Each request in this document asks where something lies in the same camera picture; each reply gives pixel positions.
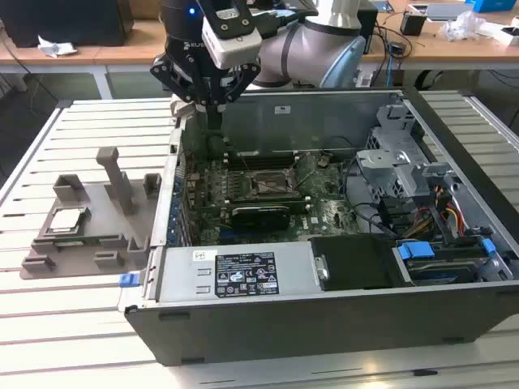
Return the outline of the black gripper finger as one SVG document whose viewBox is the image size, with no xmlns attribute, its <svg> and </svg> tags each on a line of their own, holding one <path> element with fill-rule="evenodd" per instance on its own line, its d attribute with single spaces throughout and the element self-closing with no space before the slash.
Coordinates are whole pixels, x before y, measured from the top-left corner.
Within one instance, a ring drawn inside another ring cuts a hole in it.
<svg viewBox="0 0 519 389">
<path fill-rule="evenodd" d="M 176 97 L 205 114 L 208 130 L 214 130 L 214 108 L 209 107 L 209 86 L 204 81 L 200 65 L 193 55 L 175 62 L 168 55 L 157 57 L 150 72 Z"/>
<path fill-rule="evenodd" d="M 235 102 L 260 73 L 258 62 L 219 70 L 213 78 L 213 129 L 220 130 L 227 104 Z"/>
</svg>

